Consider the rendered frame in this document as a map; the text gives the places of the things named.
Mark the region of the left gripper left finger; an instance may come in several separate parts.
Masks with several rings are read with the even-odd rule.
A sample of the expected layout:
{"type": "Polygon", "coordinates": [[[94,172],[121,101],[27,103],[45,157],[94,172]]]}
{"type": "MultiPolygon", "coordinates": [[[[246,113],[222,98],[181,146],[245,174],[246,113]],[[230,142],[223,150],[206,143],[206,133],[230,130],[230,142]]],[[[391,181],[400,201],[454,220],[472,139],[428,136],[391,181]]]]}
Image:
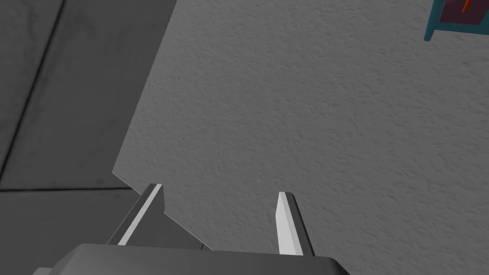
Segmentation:
{"type": "Polygon", "coordinates": [[[114,234],[107,241],[108,245],[129,246],[138,236],[145,235],[158,224],[157,220],[165,212],[164,188],[162,184],[150,184],[130,209],[114,234]]]}

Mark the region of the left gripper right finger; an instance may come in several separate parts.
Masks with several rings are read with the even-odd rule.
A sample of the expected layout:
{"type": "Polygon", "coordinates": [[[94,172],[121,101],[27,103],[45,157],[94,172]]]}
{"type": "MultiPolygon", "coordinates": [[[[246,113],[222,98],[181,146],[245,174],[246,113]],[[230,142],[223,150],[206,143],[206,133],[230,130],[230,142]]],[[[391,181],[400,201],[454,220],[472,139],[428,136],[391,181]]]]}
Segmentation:
{"type": "Polygon", "coordinates": [[[315,256],[297,200],[291,192],[279,193],[275,217],[280,254],[315,256]]]}

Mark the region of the teal framed wall picture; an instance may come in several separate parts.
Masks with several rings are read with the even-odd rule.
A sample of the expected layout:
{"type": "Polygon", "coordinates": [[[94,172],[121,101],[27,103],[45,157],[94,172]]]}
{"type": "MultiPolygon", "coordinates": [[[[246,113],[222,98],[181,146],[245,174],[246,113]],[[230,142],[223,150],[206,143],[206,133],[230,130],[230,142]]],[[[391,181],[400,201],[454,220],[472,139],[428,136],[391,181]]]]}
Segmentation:
{"type": "Polygon", "coordinates": [[[433,0],[424,41],[435,30],[489,35],[489,0],[433,0]]]}

